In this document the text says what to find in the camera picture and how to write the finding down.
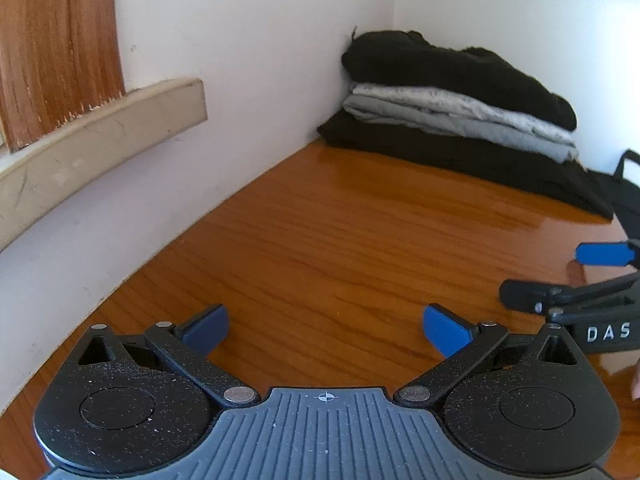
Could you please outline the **person's right hand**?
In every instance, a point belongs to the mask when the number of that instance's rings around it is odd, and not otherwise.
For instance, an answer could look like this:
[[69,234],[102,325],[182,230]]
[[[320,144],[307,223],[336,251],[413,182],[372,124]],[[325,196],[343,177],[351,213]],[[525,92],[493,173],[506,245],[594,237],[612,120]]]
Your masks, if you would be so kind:
[[634,367],[634,377],[630,386],[631,399],[637,401],[640,399],[640,361]]

